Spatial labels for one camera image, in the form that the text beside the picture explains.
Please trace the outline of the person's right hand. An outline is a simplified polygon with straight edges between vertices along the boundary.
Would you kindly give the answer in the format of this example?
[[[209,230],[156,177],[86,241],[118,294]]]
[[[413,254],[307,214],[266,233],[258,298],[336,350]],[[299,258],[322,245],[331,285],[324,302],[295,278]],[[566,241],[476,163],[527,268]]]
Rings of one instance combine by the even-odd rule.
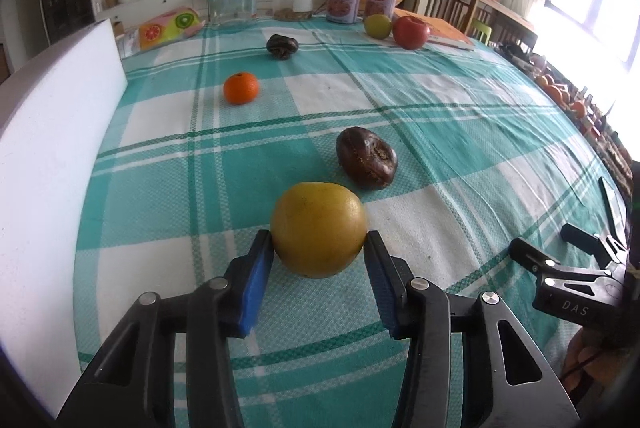
[[[639,338],[581,327],[567,346],[560,382],[578,406],[596,392],[621,396],[637,379]]]

